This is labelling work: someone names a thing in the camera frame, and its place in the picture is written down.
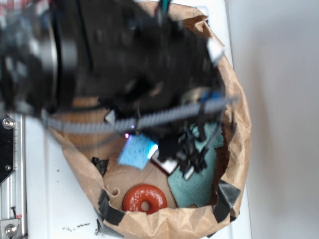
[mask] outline metal bracket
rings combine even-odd
[[[20,218],[0,221],[1,239],[23,238]]]
[[[14,126],[15,122],[7,116],[0,119],[0,184],[14,171]]]

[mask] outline wire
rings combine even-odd
[[[207,100],[204,103],[203,113],[212,114],[223,110],[227,104],[236,101],[236,97]],[[198,115],[202,103],[178,106],[169,110],[156,112],[141,116],[140,119],[126,118],[116,121],[113,125],[105,123],[72,123],[63,122],[46,114],[42,115],[42,122],[45,126],[56,129],[60,132],[72,134],[106,134],[111,132],[124,133],[127,131],[151,128],[164,125],[178,120],[184,120]]]

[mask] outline teal cloth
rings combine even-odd
[[[206,124],[204,126],[207,140],[202,143],[195,143],[199,152],[201,152],[201,150],[206,146],[216,126],[216,124]],[[178,169],[175,170],[171,176],[169,176],[168,184],[179,207],[184,208],[191,204],[196,204],[198,207],[202,207],[209,202],[212,195],[212,185],[214,180],[214,168],[216,160],[215,149],[220,148],[223,145],[224,138],[222,136],[222,130],[220,129],[214,143],[205,156],[207,168],[205,168],[201,173],[194,173],[188,181],[183,178],[183,173]]]

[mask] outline robotic arm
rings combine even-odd
[[[154,17],[131,0],[36,0],[2,13],[0,111],[41,117],[73,110],[75,97],[96,96],[119,122],[135,119],[139,133],[159,145],[161,162],[173,158],[184,173],[200,172],[208,149],[198,152],[194,143],[232,100],[207,40],[167,17],[167,3],[159,2]],[[154,112],[161,112],[157,123],[141,123]],[[171,143],[174,150],[165,150]]]

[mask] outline white surface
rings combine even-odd
[[[223,0],[175,0],[209,14],[209,24],[225,45],[231,62],[230,41]],[[95,235],[97,215],[69,169],[60,146],[31,118],[26,120],[28,231],[30,239],[115,238]],[[250,239],[246,193],[240,217],[213,239]]]
[[[228,9],[253,123],[252,237],[318,238],[319,1],[229,0]]]

